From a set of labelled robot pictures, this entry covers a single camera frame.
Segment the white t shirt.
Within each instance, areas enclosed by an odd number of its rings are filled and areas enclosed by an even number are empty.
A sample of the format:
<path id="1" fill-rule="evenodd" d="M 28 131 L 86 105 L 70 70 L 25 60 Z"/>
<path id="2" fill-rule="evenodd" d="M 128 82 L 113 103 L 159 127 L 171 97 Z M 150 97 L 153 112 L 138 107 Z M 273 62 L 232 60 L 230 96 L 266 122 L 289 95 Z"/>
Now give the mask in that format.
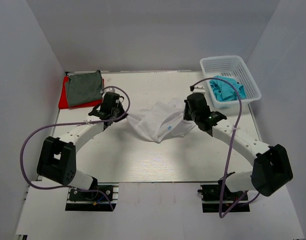
<path id="1" fill-rule="evenodd" d="M 156 102 L 150 109 L 129 112 L 127 121 L 143 140 L 160 143 L 164 139 L 184 137 L 195 123 L 184 120 L 184 100 L 172 98 L 169 103 Z"/>

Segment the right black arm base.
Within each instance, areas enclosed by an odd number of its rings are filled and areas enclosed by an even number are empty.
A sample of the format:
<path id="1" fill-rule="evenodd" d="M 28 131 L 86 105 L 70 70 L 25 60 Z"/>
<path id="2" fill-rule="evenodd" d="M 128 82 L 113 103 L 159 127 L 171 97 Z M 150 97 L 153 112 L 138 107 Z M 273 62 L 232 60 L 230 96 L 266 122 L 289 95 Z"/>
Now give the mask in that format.
<path id="1" fill-rule="evenodd" d="M 202 200 L 203 213 L 219 213 L 221 186 L 218 184 L 204 184 L 197 190 Z M 243 191 L 230 192 L 227 187 L 224 189 L 222 211 L 225 212 L 237 201 L 243 194 Z M 245 195 L 241 201 L 231 210 L 233 213 L 250 212 L 248 196 Z"/>

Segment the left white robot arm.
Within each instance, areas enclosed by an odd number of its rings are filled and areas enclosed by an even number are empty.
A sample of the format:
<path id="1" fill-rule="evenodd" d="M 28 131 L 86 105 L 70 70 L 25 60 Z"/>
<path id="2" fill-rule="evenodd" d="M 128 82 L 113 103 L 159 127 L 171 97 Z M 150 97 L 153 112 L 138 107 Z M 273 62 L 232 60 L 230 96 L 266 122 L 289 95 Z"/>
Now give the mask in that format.
<path id="1" fill-rule="evenodd" d="M 127 114 L 122 106 L 124 97 L 115 92 L 104 94 L 82 124 L 59 137 L 47 137 L 42 146 L 37 174 L 63 186 L 81 189 L 89 200 L 98 195 L 98 180 L 77 170 L 77 152 L 93 137 L 102 133 Z"/>

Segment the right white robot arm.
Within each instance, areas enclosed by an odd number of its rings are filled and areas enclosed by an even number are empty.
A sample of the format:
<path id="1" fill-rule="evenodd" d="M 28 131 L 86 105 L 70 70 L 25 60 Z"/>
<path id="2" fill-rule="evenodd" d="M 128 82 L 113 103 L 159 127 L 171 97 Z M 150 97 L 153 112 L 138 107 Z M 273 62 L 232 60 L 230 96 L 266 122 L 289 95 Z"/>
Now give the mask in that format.
<path id="1" fill-rule="evenodd" d="M 293 179 L 286 149 L 268 145 L 236 128 L 225 115 L 211 111 L 202 93 L 187 97 L 184 119 L 194 121 L 198 128 L 241 154 L 252 166 L 251 171 L 231 172 L 218 181 L 219 195 L 228 200 L 237 192 L 257 191 L 271 196 Z"/>

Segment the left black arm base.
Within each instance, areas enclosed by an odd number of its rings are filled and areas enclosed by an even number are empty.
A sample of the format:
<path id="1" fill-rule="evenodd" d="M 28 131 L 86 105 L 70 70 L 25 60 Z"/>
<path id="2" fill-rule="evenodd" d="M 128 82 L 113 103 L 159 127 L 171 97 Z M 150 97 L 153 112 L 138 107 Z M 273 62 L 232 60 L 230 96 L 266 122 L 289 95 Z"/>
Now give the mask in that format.
<path id="1" fill-rule="evenodd" d="M 76 188 L 70 188 L 65 211 L 68 212 L 112 212 L 117 204 L 119 184 L 118 183 L 99 183 L 100 192 L 82 192 Z"/>

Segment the white plastic basket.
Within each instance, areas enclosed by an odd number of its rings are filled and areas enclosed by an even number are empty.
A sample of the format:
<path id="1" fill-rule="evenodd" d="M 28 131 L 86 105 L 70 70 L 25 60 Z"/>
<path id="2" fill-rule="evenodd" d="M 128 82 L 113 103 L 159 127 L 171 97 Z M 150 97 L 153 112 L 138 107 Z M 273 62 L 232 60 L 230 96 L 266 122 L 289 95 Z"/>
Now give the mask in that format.
<path id="1" fill-rule="evenodd" d="M 261 92 L 241 57 L 224 55 L 202 58 L 200 66 L 205 78 L 221 76 L 243 85 L 246 94 L 246 99 L 241 101 L 243 105 L 261 99 Z"/>

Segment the teal crumpled t shirt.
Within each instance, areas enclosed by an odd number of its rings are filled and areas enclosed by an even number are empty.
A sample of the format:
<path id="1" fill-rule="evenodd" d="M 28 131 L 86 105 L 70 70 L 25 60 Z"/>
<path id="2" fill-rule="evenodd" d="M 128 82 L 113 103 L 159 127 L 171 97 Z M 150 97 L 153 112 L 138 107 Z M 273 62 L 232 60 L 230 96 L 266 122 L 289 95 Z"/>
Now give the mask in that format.
<path id="1" fill-rule="evenodd" d="M 235 79 L 217 75 L 215 76 L 215 78 L 209 81 L 209 84 L 217 101 L 229 102 L 238 100 L 237 94 L 232 88 L 232 86 L 227 84 L 226 82 L 219 81 L 218 79 L 223 79 L 233 85 L 234 88 L 237 90 L 241 100 L 247 98 L 244 86 L 242 84 L 239 84 Z"/>

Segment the folded grey t shirt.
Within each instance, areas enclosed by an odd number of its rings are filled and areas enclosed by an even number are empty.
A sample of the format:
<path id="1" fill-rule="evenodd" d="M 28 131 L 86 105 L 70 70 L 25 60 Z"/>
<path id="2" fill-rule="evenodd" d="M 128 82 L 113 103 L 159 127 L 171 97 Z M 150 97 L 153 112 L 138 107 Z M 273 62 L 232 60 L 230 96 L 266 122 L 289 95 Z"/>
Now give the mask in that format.
<path id="1" fill-rule="evenodd" d="M 68 76 L 68 82 L 65 83 L 68 107 L 101 100 L 103 85 L 100 70 Z"/>

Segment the folded red t shirt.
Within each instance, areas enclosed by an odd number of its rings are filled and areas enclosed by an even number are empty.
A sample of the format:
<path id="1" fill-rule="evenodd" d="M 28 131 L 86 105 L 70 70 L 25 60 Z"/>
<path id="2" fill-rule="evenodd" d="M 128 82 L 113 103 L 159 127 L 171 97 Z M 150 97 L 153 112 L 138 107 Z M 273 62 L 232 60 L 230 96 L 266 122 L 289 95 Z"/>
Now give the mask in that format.
<path id="1" fill-rule="evenodd" d="M 98 100 L 95 100 L 95 101 L 90 101 L 90 102 L 87 102 L 87 103 L 83 103 L 83 104 L 79 104 L 79 105 L 76 105 L 76 106 L 69 107 L 67 97 L 66 97 L 66 87 L 65 87 L 65 84 L 67 84 L 68 81 L 69 81 L 69 77 L 65 76 L 64 79 L 63 79 L 61 96 L 60 96 L 60 100 L 59 100 L 59 103 L 58 103 L 58 108 L 60 110 L 89 108 L 89 107 L 95 107 L 96 105 L 102 103 L 103 99 L 98 99 Z"/>

